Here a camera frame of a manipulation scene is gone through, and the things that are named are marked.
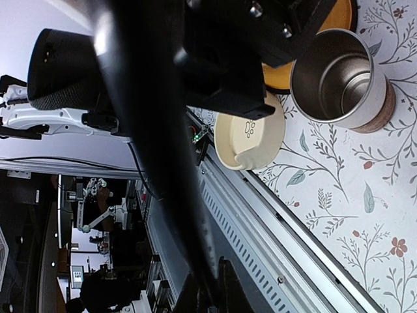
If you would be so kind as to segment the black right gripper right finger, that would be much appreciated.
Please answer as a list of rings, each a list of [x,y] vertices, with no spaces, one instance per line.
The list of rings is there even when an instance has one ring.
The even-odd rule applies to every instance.
[[[231,261],[220,257],[217,273],[213,300],[217,312],[254,313]]]

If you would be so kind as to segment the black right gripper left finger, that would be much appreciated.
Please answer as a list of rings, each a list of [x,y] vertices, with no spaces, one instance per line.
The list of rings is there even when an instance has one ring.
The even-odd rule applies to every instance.
[[[189,273],[172,313],[206,313],[205,293],[198,286],[193,274]]]

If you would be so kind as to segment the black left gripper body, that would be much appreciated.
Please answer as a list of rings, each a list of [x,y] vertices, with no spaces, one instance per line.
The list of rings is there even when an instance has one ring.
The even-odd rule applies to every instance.
[[[287,1],[173,1],[172,57],[186,105],[248,119],[266,103],[262,65],[290,60]]]

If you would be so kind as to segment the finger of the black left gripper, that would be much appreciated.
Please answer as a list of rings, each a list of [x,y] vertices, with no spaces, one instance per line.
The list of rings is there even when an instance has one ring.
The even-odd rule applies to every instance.
[[[261,4],[261,61],[276,68],[304,53],[336,2],[262,1]]]

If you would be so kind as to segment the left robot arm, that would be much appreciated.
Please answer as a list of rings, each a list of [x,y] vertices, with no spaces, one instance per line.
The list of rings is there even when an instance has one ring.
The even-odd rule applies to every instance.
[[[306,49],[334,1],[160,1],[164,40],[179,72],[187,105],[248,119],[271,115],[265,104],[263,65],[281,67]],[[121,135],[93,42],[44,29],[28,81],[1,77],[1,93],[21,87],[11,104],[40,111],[83,111],[82,122]]]

